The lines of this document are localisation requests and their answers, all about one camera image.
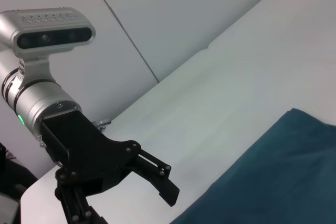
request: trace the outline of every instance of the dark green fabric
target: dark green fabric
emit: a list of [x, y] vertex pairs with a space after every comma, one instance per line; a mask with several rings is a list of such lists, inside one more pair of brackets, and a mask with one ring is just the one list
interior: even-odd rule
[[172, 223], [335, 224], [336, 127], [292, 109]]

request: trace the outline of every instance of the white table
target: white table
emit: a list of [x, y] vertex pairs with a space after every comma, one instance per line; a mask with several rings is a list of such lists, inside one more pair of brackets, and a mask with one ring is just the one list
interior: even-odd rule
[[[263, 0], [117, 117], [106, 136], [172, 165], [170, 208], [141, 177], [88, 197], [109, 223], [169, 223], [286, 111], [336, 124], [336, 2]], [[22, 197], [22, 224], [66, 223], [51, 170]]]

